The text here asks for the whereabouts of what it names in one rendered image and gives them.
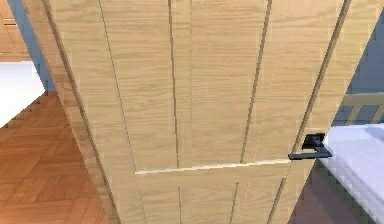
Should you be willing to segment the light wooden room door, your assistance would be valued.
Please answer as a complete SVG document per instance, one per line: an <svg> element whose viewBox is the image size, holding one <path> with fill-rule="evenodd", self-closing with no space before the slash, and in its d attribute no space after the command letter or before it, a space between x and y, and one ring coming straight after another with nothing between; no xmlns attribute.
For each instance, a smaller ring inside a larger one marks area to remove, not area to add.
<svg viewBox="0 0 384 224"><path fill-rule="evenodd" d="M109 224L288 224L384 0L22 0Z"/></svg>

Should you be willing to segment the white bed with wooden frame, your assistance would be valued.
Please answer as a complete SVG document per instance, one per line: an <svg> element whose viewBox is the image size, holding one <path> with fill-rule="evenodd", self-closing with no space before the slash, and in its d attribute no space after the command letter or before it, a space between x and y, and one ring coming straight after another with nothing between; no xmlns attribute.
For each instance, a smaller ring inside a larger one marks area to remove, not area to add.
<svg viewBox="0 0 384 224"><path fill-rule="evenodd" d="M384 224L384 92L347 94L325 144L322 163L352 199L364 224Z"/></svg>

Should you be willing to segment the light wooden cupboard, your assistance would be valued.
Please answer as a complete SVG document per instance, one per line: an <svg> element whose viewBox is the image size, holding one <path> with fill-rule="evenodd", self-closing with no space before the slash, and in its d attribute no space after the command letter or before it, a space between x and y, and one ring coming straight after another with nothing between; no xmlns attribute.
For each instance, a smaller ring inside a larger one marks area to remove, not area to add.
<svg viewBox="0 0 384 224"><path fill-rule="evenodd" d="M7 0L0 0L0 62L30 61L31 57Z"/></svg>

